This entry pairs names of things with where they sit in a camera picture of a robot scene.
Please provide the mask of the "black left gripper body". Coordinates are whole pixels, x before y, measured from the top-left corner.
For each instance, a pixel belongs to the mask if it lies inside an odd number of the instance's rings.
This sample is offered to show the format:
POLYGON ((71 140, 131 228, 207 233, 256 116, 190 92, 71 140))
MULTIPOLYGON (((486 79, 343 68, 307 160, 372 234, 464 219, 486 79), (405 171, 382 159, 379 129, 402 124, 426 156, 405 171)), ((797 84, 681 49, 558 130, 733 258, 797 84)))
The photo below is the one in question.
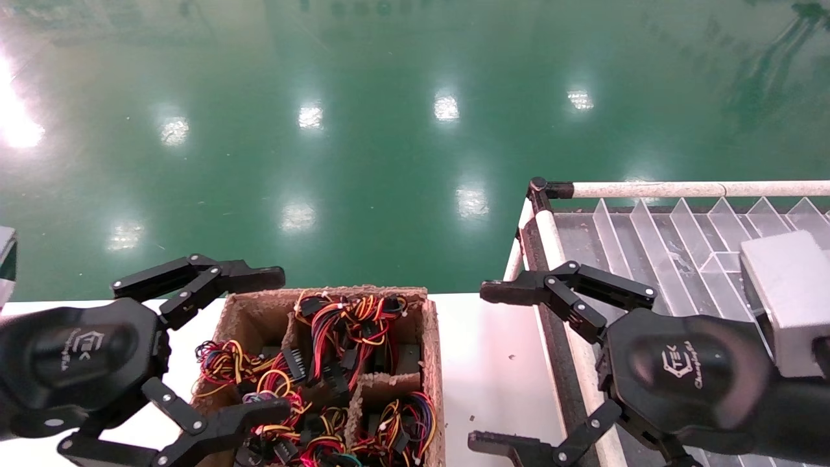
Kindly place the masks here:
POLYGON ((2 439, 113 429, 148 404, 169 368, 162 320, 136 300, 2 317, 2 439))

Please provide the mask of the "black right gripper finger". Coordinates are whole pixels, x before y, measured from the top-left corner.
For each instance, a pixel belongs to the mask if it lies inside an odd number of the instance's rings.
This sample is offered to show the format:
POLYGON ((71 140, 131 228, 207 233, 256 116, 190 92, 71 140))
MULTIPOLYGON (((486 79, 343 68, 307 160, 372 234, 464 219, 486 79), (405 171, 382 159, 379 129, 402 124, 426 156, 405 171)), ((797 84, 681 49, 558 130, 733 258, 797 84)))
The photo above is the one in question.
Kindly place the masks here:
POLYGON ((569 261, 552 270, 525 270, 513 280, 484 281, 480 298, 490 304, 545 305, 590 344, 604 344, 608 320, 585 298, 623 311, 652 309, 656 289, 569 261))
POLYGON ((515 466, 582 466, 589 450, 615 425, 634 429, 655 446, 667 466, 697 465, 681 439, 687 438, 688 429, 704 425, 704 411, 688 401, 609 399, 557 446, 538 438, 472 431, 468 447, 475 452, 506 457, 515 466))

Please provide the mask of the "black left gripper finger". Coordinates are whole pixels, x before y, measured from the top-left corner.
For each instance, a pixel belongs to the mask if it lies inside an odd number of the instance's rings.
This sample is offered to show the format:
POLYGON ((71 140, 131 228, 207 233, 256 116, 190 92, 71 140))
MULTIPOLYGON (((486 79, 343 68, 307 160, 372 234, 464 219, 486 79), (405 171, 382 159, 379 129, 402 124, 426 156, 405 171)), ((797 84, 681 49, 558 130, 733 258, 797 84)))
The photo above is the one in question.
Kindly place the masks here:
POLYGON ((160 321, 179 330, 198 312, 226 293, 244 294, 278 290, 287 277, 280 267, 252 268, 244 260, 216 261, 192 254, 145 269, 112 283, 114 298, 147 302, 170 298, 160 305, 160 321))
POLYGON ((279 397, 226 406, 205 417, 157 377, 148 379, 141 390, 145 401, 181 429, 172 444, 156 450, 101 440, 106 424, 91 418, 64 438, 57 452, 77 466, 196 466, 210 455, 239 447, 253 428, 285 419, 292 409, 288 399, 279 397))

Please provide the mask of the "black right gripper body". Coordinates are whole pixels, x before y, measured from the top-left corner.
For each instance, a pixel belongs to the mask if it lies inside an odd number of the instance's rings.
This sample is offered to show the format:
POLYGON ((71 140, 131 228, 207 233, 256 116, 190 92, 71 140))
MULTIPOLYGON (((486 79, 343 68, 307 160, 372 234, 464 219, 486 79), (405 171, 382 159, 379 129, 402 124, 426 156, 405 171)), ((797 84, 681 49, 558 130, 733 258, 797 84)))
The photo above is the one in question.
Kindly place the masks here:
POLYGON ((635 309, 604 332, 604 387, 647 446, 828 465, 828 382, 785 378, 753 323, 635 309))

